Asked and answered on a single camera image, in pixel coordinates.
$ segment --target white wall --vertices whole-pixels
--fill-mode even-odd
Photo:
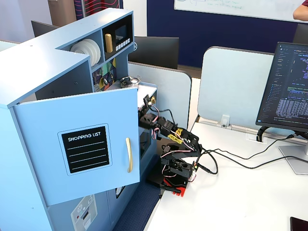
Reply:
[[[51,24],[48,0],[0,0],[0,39],[34,38],[31,20]]]
[[[134,11],[135,36],[147,36],[146,0],[123,0],[123,5]]]

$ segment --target white desk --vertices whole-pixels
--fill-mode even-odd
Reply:
[[[247,141],[245,133],[199,123],[192,133],[206,149],[220,148],[245,157],[273,141],[267,145]],[[282,157],[280,145],[289,143],[279,141],[266,153],[241,162],[252,167]],[[308,220],[308,176],[295,175],[285,160],[249,170],[213,155],[218,176],[199,169],[184,197],[165,191],[148,231],[289,231],[291,216]],[[204,155],[200,163],[215,170],[209,156]]]

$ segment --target wooden handle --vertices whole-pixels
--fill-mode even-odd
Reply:
[[[105,34],[105,43],[106,43],[106,52],[111,53],[113,51],[111,34]]]
[[[131,151],[130,139],[126,138],[126,146],[128,151],[128,160],[129,160],[129,167],[127,172],[130,173],[133,170],[133,154]]]

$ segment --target person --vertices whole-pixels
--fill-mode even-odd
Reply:
[[[308,0],[305,0],[293,13],[293,18],[308,21]]]

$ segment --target computer monitor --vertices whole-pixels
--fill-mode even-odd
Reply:
[[[179,38],[137,37],[137,49],[128,55],[131,62],[178,68]]]
[[[308,45],[278,43],[256,125],[308,131]],[[308,160],[308,146],[279,149],[284,156]],[[296,174],[308,174],[307,163],[287,161]]]
[[[308,25],[297,24],[296,32],[293,38],[293,43],[308,44]]]
[[[31,21],[31,24],[32,24],[32,29],[33,29],[35,37],[41,36],[41,35],[46,34],[46,33],[50,32],[52,30],[59,28],[58,26],[40,23],[40,22],[37,22],[37,21]]]

